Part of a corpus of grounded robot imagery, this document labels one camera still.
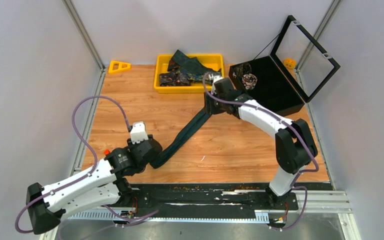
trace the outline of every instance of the open black box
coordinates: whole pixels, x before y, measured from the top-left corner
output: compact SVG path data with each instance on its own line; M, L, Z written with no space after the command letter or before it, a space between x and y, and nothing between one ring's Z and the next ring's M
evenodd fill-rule
M282 40L287 33L290 25L292 28L296 26L306 38L316 47L319 54L328 60L333 68L322 79L315 90L307 95L299 83L295 80L289 70L284 66L282 61L276 54ZM242 78L233 75L234 68L240 64L232 65L229 69L229 77L236 89L242 90L253 97L260 105L281 115L287 116L297 113L301 110L305 103L308 103L320 91L320 89L328 82L328 80L340 68L340 65L331 57L328 52L311 36L311 34L297 21L294 16L289 15L280 31L277 41L274 43L269 56L261 57L248 61L251 66L251 74L257 77L254 89L246 90L242 83Z

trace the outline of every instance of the wooden table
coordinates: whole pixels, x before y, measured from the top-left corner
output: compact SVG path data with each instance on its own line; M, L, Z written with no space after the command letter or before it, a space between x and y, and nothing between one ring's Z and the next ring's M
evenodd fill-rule
M166 148L179 131L204 106L204 96L159 94L153 88L154 65L133 65L130 71L106 75L102 95L118 101L130 124L144 121L148 134ZM307 110L288 116L306 120L313 131ZM104 157L104 150L125 147L129 138L123 115L112 102L98 103L89 143ZM321 154L316 157L320 171L303 174L299 181L329 181ZM93 165L87 151L83 169ZM128 177L131 183L245 183L270 182L275 176L275 141L252 124L225 114L213 115L162 167L147 166L143 173Z

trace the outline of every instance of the gray floor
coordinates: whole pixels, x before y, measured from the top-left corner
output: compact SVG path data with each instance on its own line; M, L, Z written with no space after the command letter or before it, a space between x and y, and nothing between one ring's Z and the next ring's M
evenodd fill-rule
M295 221L289 214L288 221ZM63 240L80 240L112 223L99 220L67 220ZM306 213L294 228L276 232L256 223L145 222L132 227L111 227L88 240L344 240L337 214Z

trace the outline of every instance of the yellow bin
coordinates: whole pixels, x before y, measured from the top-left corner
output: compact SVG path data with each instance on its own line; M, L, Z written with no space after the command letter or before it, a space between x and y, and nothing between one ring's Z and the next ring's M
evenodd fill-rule
M160 74L167 73L169 61L172 54L158 55L156 59L155 78L153 87L159 94L192 94L203 93L204 86L202 83L192 83L190 86L160 86ZM225 76L225 68L223 66L223 57L221 54L187 54L188 57L197 57L198 61L207 68L214 71L221 69L221 76ZM211 86L207 84L207 89L211 90Z

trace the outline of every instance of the white wall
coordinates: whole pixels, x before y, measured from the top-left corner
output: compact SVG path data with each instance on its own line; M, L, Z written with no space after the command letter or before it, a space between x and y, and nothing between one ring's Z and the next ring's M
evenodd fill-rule
M98 77L62 1L0 0L0 240L39 238L17 233L16 215L30 184L69 175L79 142L72 110ZM21 227L32 229L28 214Z
M320 43L341 65L310 104L327 166L347 192L362 239L381 240L384 1L344 0Z
M155 64L157 55L253 59L294 15L314 33L332 0L73 0L102 60ZM267 55L270 47L263 53Z

